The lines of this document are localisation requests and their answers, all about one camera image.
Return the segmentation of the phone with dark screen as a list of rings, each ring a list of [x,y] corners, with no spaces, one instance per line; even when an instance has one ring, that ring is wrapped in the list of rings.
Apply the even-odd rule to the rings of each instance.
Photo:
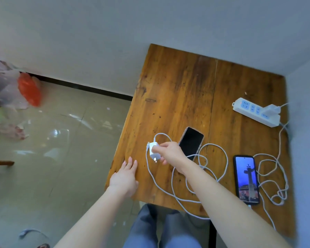
[[[188,159],[194,161],[195,155],[198,154],[202,142],[204,140],[204,134],[198,130],[187,127],[178,143],[182,152]]]

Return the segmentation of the pinkish clear plastic bag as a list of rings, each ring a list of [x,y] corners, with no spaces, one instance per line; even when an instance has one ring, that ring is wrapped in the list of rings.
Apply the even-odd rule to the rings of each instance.
[[[24,125],[24,123],[0,123],[0,133],[9,138],[25,140],[29,137],[29,134],[25,130]]]

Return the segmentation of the red plastic bag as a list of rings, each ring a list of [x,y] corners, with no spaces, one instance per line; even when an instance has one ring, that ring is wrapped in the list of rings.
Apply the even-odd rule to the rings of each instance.
[[[28,73],[20,72],[17,83],[18,90],[26,101],[33,107],[39,107],[42,101],[40,80]]]

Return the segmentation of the white power strip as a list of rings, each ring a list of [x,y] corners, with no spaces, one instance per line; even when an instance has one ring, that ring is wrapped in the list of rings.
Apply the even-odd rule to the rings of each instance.
[[[262,109],[260,105],[247,101],[243,98],[239,98],[232,103],[233,110],[238,112],[248,118],[251,118],[263,125],[270,128],[277,127],[280,124],[280,114],[272,117],[267,117],[262,114]]]

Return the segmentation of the person's left forearm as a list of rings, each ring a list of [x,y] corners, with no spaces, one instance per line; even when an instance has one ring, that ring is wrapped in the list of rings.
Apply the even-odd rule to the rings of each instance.
[[[106,190],[54,248],[104,248],[115,216],[125,198]]]

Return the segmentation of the person's left hand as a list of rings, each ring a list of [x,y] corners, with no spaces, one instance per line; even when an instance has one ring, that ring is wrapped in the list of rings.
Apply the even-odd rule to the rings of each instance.
[[[111,176],[107,190],[124,197],[132,197],[136,192],[134,185],[138,163],[137,160],[132,160],[131,170],[125,170],[127,161],[124,161],[120,169]]]

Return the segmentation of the white charger adapter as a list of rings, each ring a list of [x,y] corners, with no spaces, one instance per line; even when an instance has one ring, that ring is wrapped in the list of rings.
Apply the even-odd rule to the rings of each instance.
[[[148,143],[148,150],[149,150],[149,156],[150,158],[155,162],[157,163],[159,160],[161,160],[161,155],[159,153],[156,153],[156,152],[153,152],[152,148],[154,146],[159,146],[159,144],[157,142],[151,142],[151,143]]]

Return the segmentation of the phone with lit screen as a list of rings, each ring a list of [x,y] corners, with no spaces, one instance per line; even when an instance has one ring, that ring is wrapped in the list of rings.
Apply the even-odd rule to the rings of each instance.
[[[260,203],[255,160],[248,155],[233,157],[236,196],[247,205]]]

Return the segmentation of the white plugged-in charger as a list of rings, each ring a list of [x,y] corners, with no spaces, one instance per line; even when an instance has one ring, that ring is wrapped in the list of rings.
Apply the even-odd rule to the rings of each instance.
[[[279,115],[281,113],[281,106],[270,104],[262,109],[262,114],[267,117]]]

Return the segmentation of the person's right hand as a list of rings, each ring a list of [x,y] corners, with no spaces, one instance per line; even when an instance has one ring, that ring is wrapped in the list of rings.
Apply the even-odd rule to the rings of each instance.
[[[193,166],[193,162],[184,155],[177,142],[173,142],[173,146],[174,146],[174,162],[171,166],[173,166],[179,173],[186,175],[188,169],[191,166]]]

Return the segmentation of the person's grey trousers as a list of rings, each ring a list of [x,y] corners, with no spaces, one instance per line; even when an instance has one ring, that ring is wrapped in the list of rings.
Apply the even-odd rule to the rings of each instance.
[[[160,241],[157,238],[157,219],[156,206],[143,205],[123,248],[202,248],[178,210],[166,215]]]

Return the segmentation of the person's right forearm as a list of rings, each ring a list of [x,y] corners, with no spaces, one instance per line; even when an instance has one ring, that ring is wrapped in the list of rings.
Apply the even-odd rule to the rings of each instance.
[[[185,175],[227,248],[291,248],[264,219],[186,157],[171,165]]]

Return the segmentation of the white translucent plastic bag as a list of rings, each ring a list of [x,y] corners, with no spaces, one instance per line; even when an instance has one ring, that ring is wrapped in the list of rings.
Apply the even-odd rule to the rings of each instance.
[[[29,103],[18,89],[20,72],[13,65],[0,59],[0,107],[27,109]]]

